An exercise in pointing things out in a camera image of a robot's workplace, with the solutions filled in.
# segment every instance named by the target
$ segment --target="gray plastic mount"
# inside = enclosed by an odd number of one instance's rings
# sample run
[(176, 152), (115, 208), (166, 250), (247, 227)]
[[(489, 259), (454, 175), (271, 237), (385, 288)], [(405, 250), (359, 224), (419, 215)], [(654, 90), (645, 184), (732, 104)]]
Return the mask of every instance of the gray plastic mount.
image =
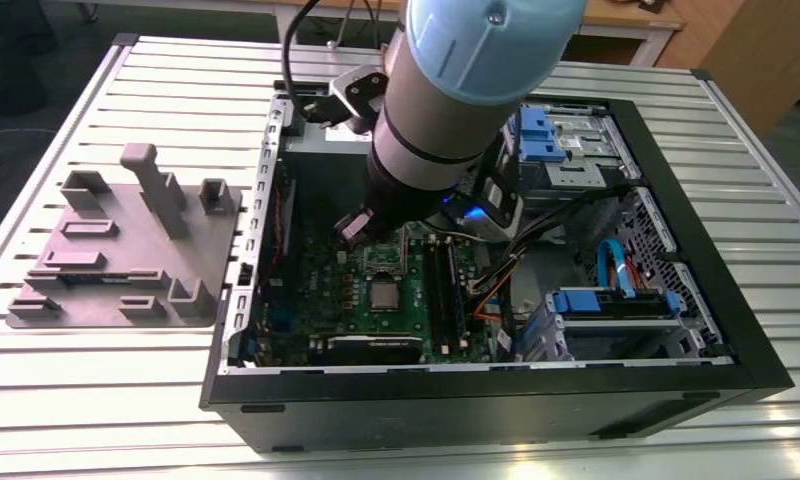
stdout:
[(126, 146), (139, 185), (111, 185), (95, 171), (68, 175), (68, 207), (10, 306), (12, 327), (214, 323), (242, 191), (222, 179), (182, 187), (156, 152)]

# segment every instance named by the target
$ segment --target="blue cable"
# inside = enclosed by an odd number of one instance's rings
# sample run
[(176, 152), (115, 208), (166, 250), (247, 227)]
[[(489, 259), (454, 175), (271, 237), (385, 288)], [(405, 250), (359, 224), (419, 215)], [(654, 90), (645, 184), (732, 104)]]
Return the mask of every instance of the blue cable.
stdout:
[(626, 293), (626, 298), (635, 298), (635, 289), (629, 279), (629, 267), (626, 266), (626, 252), (623, 246), (613, 238), (606, 238), (599, 244), (597, 251), (597, 272), (599, 275), (599, 286), (609, 287), (609, 251), (614, 255), (614, 264), (617, 266), (617, 278), (619, 287)]

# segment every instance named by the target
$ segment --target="ram slot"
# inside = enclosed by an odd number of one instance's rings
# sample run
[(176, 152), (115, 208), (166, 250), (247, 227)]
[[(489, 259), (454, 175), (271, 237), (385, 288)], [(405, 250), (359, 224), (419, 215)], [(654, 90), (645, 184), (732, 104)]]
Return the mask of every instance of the ram slot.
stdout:
[(430, 316), (430, 337), (433, 339), (433, 351), (447, 354), (450, 348), (445, 340), (445, 301), (443, 289), (439, 275), (438, 245), (431, 238), (425, 247), (425, 288), (427, 294), (427, 313)]
[(449, 237), (439, 245), (439, 273), (443, 279), (442, 295), (446, 303), (446, 329), (451, 347), (466, 348), (466, 313), (463, 311), (463, 290), (459, 284), (459, 266), (454, 239)]

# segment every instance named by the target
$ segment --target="aluminum table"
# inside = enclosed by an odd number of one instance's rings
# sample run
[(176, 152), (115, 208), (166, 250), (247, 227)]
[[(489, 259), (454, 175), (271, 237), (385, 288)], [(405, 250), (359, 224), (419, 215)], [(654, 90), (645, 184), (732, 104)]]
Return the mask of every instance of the aluminum table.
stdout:
[[(800, 478), (800, 194), (714, 83), (689, 71), (563, 64), (538, 92), (637, 103), (798, 385), (760, 404), (648, 439), (259, 455), (198, 407), (210, 328), (12, 330), (7, 306), (56, 226), (71, 170), (136, 182), (122, 145), (150, 142), (182, 185), (223, 177), (250, 187), (255, 178), (279, 45), (119, 40), (0, 226), (0, 474)], [(299, 79), (325, 81), (379, 63), (365, 50), (307, 46), (293, 59)]]

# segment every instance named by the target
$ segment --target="green circuit board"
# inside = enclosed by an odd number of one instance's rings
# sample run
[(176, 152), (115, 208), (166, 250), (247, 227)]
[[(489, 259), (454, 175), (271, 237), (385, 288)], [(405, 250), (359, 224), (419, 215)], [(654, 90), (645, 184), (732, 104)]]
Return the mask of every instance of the green circuit board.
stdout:
[[(283, 316), (290, 326), (271, 336), (274, 363), (307, 365), (306, 352), (314, 335), (409, 335), (423, 339), (427, 363), (490, 360), (485, 331), (470, 335), (467, 348), (447, 355), (434, 348), (425, 278), (427, 238), (421, 232), (403, 229), (385, 242), (350, 253), (337, 249), (333, 232), (322, 235), (306, 225), (303, 233), (297, 298), (286, 306), (270, 306), (271, 323), (274, 317)], [(459, 241), (455, 252), (465, 282), (478, 272), (473, 244)], [(397, 285), (397, 308), (375, 308), (375, 282)]]

